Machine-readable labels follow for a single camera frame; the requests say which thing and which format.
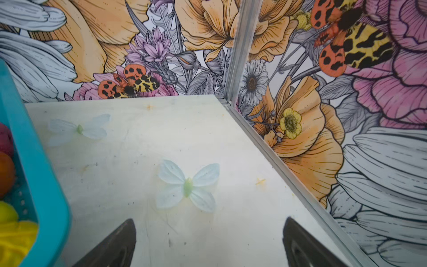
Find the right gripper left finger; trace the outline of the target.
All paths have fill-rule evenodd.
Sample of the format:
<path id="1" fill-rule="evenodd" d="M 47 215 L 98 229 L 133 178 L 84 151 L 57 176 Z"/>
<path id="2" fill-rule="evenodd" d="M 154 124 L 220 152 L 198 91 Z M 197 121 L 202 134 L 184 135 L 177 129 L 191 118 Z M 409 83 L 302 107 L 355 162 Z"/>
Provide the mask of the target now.
<path id="1" fill-rule="evenodd" d="M 74 267 L 130 267 L 136 247 L 136 227 L 127 219 Z"/>

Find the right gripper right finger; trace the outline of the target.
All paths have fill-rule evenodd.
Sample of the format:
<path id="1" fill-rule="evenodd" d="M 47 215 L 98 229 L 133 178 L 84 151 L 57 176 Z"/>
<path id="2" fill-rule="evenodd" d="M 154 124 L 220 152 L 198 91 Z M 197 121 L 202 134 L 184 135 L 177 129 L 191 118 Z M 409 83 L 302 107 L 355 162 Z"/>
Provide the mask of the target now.
<path id="1" fill-rule="evenodd" d="M 293 218 L 286 219 L 282 234 L 288 266 L 347 267 Z"/>

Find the yellow toy lemon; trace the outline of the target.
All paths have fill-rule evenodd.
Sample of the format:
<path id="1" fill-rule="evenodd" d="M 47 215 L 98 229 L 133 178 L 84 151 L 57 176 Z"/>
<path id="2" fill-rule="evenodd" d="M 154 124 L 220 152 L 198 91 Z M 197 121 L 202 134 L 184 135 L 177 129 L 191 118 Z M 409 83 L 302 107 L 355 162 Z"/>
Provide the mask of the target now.
<path id="1" fill-rule="evenodd" d="M 1 266 L 18 267 L 33 247 L 38 224 L 13 221 L 1 224 Z"/>

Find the green toy pepper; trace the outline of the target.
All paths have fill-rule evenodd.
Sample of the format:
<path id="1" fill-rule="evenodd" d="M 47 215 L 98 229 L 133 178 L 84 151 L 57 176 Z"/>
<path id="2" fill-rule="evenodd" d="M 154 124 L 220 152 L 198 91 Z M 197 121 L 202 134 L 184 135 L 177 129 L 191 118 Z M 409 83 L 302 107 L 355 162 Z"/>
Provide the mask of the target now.
<path id="1" fill-rule="evenodd" d="M 0 223 L 11 223 L 18 221 L 18 213 L 12 205 L 4 201 L 0 202 Z"/>

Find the orange toy fruit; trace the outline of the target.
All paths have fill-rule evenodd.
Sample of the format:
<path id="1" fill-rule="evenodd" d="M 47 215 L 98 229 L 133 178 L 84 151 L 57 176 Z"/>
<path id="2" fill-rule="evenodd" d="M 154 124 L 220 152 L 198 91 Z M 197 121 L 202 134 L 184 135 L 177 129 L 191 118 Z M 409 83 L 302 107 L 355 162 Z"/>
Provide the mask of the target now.
<path id="1" fill-rule="evenodd" d="M 0 196 L 3 199 L 15 184 L 16 170 L 12 158 L 6 153 L 1 152 L 0 160 Z"/>

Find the pink toy fruit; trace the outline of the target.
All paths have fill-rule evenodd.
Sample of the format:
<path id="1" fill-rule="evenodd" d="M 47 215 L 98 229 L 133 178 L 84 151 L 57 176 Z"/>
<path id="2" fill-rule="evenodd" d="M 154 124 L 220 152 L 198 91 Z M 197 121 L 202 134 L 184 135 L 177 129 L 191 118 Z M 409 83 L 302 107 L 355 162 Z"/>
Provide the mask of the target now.
<path id="1" fill-rule="evenodd" d="M 0 124 L 0 149 L 1 152 L 7 154 L 11 158 L 14 156 L 12 134 L 10 129 L 3 123 Z"/>

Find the teal plastic basket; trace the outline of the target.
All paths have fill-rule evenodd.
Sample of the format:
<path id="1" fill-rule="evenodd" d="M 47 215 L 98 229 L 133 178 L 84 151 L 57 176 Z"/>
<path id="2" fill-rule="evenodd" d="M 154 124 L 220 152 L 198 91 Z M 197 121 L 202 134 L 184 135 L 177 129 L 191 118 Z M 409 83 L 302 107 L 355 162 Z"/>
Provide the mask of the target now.
<path id="1" fill-rule="evenodd" d="M 1 61 L 1 123 L 12 134 L 17 180 L 5 201 L 24 220 L 38 223 L 37 239 L 23 267 L 63 267 L 62 251 L 71 227 L 71 210 L 44 152 L 32 120 Z"/>

